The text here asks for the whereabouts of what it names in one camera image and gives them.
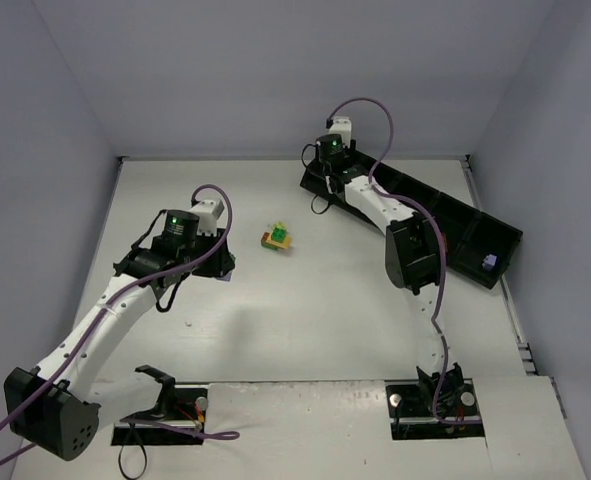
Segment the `lavender lego in tray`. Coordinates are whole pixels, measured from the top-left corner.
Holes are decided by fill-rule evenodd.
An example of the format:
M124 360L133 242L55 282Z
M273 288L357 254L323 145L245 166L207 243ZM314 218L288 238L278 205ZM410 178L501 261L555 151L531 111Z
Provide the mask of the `lavender lego in tray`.
M482 260L481 268L484 271L492 271L498 262L498 257L495 254L487 254Z

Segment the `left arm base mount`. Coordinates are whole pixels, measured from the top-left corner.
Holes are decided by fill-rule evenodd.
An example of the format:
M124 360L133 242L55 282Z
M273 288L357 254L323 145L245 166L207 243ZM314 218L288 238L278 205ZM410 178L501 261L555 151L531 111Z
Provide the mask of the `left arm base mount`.
M164 417L155 418L144 414L138 414L137 417L164 423L175 428L190 430L200 428L200 432L204 433L208 386L205 384L177 384L175 396L175 403ZM130 427L126 423L117 423L112 427L110 435L111 446L201 446L203 443L204 440L201 438L148 424L137 424L135 433L131 434Z

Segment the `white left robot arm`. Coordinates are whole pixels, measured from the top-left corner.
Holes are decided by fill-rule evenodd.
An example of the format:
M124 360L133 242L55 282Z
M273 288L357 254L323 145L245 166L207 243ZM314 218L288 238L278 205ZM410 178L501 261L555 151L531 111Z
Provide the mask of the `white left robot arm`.
M4 382L10 430L71 461L95 434L125 418L165 417L177 401L175 379L149 365L116 383L98 374L135 323L175 294L190 275L222 279L235 267L220 200L194 201L189 210L162 210L162 231L149 246L136 240L114 265L100 299L68 337L33 369L14 369Z

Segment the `green yellow brown lego stack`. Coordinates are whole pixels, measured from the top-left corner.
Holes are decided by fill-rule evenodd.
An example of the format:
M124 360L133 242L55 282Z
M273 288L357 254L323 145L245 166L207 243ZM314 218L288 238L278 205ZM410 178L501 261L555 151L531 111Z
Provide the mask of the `green yellow brown lego stack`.
M292 237L284 228L273 228L261 237L262 247L274 251L286 251L291 247Z

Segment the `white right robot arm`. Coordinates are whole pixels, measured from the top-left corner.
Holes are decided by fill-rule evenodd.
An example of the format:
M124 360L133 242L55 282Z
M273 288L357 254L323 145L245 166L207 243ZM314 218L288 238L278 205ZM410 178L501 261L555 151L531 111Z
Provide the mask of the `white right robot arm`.
M306 174L321 182L329 204L361 214L385 237L384 266L393 286L417 298L418 383L439 404L463 387L463 375L450 353L443 321L446 251L434 217L417 201L384 189L374 173L352 159L338 133L318 137Z

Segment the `black compartment sorting tray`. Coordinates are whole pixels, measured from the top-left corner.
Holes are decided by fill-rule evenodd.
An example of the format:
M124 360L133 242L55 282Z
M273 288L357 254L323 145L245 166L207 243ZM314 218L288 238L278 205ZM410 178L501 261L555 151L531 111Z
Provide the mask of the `black compartment sorting tray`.
M443 267L486 288L506 272L522 231L390 166L318 137L300 185L375 226L385 237L391 283L419 294L441 283Z

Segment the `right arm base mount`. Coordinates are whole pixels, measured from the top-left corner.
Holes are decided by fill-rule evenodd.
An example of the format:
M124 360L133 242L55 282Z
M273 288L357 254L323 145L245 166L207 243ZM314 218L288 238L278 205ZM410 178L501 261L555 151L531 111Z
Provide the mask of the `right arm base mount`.
M474 386L466 382L457 393L437 404L433 414L432 397L425 398L417 384L410 382L385 385L390 432L393 441L452 440L484 438L485 430L477 403Z

